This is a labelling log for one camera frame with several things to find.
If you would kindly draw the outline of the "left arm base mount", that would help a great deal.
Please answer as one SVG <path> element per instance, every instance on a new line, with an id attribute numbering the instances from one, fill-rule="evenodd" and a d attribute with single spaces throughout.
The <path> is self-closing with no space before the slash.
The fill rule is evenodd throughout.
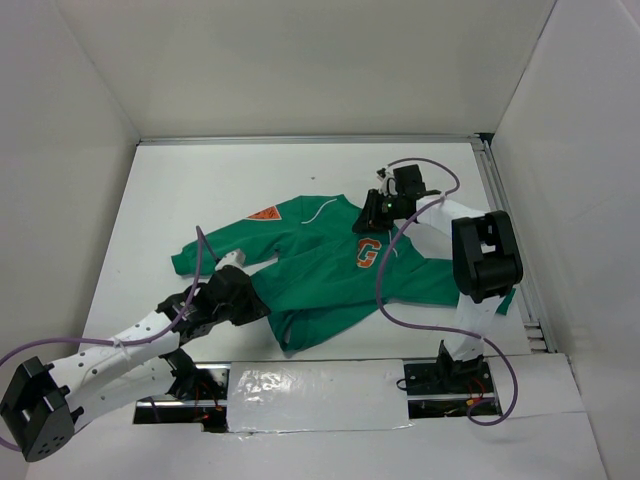
<path id="1" fill-rule="evenodd" d="M 196 363 L 182 349 L 161 356 L 171 382 L 164 394 L 136 403 L 134 423 L 200 424 L 205 430 L 227 428 L 229 364 Z"/>

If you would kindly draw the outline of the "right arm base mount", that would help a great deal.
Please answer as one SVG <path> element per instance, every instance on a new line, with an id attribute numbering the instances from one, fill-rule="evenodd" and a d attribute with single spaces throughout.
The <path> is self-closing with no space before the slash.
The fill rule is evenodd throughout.
<path id="1" fill-rule="evenodd" d="M 502 414 L 483 355 L 454 361 L 441 342 L 435 359 L 405 361 L 403 368 L 396 387 L 407 395 L 412 420 L 465 417 L 469 409 L 472 417 Z"/>

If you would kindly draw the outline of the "green jacket with white lining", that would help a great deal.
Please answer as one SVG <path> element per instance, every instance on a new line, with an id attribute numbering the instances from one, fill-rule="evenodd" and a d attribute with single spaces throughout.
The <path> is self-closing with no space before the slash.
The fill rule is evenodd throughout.
<path id="1" fill-rule="evenodd" d="M 446 259 L 426 258 L 407 236 L 354 234 L 359 209 L 345 196 L 298 196 L 207 234 L 203 252 L 185 245 L 171 258 L 176 274 L 213 273 L 215 255 L 241 249 L 271 309 L 268 322 L 284 352 L 319 345 L 351 328 L 379 302 L 456 307 L 459 292 Z"/>

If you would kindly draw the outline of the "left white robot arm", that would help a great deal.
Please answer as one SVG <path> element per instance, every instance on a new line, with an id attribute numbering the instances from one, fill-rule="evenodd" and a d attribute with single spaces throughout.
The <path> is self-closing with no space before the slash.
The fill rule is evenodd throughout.
<path id="1" fill-rule="evenodd" d="M 242 326 L 269 312 L 250 277 L 226 266 L 104 344 L 48 364 L 38 357 L 21 363 L 1 400 L 1 418 L 24 460 L 43 460 L 113 410 L 159 395 L 184 399 L 212 385 L 184 345 L 221 323 Z"/>

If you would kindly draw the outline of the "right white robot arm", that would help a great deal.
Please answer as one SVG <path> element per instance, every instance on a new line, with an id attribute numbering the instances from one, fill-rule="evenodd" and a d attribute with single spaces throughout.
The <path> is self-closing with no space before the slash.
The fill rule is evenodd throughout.
<path id="1" fill-rule="evenodd" d="M 472 209 L 450 198 L 461 187 L 448 167 L 426 158 L 404 158 L 377 171 L 381 185 L 368 191 L 352 226 L 355 233 L 389 233 L 399 243 L 409 225 L 426 225 L 451 239 L 452 275 L 459 292 L 454 325 L 431 326 L 445 334 L 435 363 L 435 380 L 460 391 L 484 361 L 485 337 L 502 302 L 523 278 L 512 222 L 502 210 Z"/>

